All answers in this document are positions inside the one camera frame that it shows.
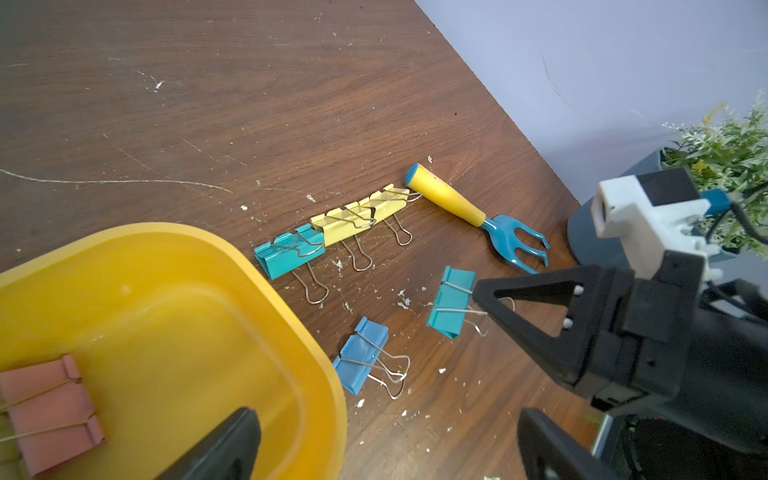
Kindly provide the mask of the yellow plastic storage box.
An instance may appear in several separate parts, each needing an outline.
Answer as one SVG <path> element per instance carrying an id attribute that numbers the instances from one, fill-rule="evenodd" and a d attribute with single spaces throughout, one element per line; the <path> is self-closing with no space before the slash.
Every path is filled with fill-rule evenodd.
<path id="1" fill-rule="evenodd" d="M 256 479 L 334 479 L 347 439 L 330 360 L 233 245 L 173 223 L 108 229 L 1 276 L 1 367 L 71 355 L 106 441 L 56 479 L 153 479 L 235 410 Z"/>

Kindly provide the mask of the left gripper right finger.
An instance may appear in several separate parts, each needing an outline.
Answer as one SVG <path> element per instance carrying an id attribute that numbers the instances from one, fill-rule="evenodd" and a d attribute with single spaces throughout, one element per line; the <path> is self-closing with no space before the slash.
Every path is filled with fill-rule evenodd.
<path id="1" fill-rule="evenodd" d="M 521 410 L 517 439 L 528 479 L 619 479 L 540 410 Z"/>

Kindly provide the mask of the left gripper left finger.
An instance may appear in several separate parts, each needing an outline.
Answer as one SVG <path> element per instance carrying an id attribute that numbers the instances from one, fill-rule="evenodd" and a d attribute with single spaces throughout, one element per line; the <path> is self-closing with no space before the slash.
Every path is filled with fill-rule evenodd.
<path id="1" fill-rule="evenodd" d="M 257 413 L 241 407 L 163 471 L 157 480 L 250 479 L 260 443 Z"/>

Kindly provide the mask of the teal binder clip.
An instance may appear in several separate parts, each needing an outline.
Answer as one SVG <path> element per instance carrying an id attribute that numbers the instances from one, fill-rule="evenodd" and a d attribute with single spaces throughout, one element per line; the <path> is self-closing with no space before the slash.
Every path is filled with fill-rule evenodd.
<path id="1" fill-rule="evenodd" d="M 456 339 L 465 325 L 480 337 L 490 332 L 488 313 L 471 306 L 475 272 L 447 266 L 441 278 L 433 308 L 426 325 L 449 339 Z"/>
<path id="2" fill-rule="evenodd" d="M 307 223 L 255 247 L 254 258 L 270 280 L 277 280 L 283 275 L 292 274 L 304 287 L 306 301 L 310 305 L 319 305 L 326 300 L 330 289 L 318 280 L 311 262 L 324 255 L 325 252 L 324 233 L 315 230 L 311 224 Z M 320 298 L 311 298 L 308 284 L 302 280 L 297 272 L 302 266 L 307 267 L 311 280 L 323 290 L 323 295 Z"/>

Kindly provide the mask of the blue binder clip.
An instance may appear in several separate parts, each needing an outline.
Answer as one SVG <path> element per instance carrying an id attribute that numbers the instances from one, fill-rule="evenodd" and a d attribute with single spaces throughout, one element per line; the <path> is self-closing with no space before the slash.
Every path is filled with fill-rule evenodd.
<path id="1" fill-rule="evenodd" d="M 410 373 L 411 358 L 387 351 L 389 328 L 363 317 L 348 336 L 333 367 L 342 387 L 355 396 L 367 381 L 383 387 L 391 400 L 397 400 L 405 390 Z"/>

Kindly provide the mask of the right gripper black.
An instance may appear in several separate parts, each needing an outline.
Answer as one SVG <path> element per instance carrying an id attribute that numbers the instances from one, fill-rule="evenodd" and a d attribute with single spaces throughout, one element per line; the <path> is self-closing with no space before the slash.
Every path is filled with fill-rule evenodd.
<path id="1" fill-rule="evenodd" d="M 703 270 L 667 252 L 631 288 L 628 269 L 589 265 L 481 279 L 472 298 L 559 386 L 596 390 L 593 407 L 764 456 L 767 299 L 741 279 L 701 288 Z"/>

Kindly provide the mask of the yellow binder clip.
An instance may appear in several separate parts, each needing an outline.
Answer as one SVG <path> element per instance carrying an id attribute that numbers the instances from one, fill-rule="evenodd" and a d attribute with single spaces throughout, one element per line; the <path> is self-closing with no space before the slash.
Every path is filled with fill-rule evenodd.
<path id="1" fill-rule="evenodd" d="M 312 228 L 324 235 L 325 246 L 340 243 L 350 254 L 353 268 L 358 272 L 368 270 L 374 265 L 373 259 L 363 250 L 358 235 L 369 230 L 376 223 L 375 209 L 364 206 L 360 202 L 353 202 L 310 218 Z M 349 238 L 355 240 L 360 254 L 368 260 L 367 266 L 357 265 L 352 249 L 345 243 Z"/>
<path id="2" fill-rule="evenodd" d="M 360 206 L 371 211 L 375 225 L 385 225 L 394 235 L 399 246 L 408 246 L 413 235 L 400 222 L 397 214 L 422 197 L 421 193 L 408 188 L 386 185 L 360 201 Z"/>

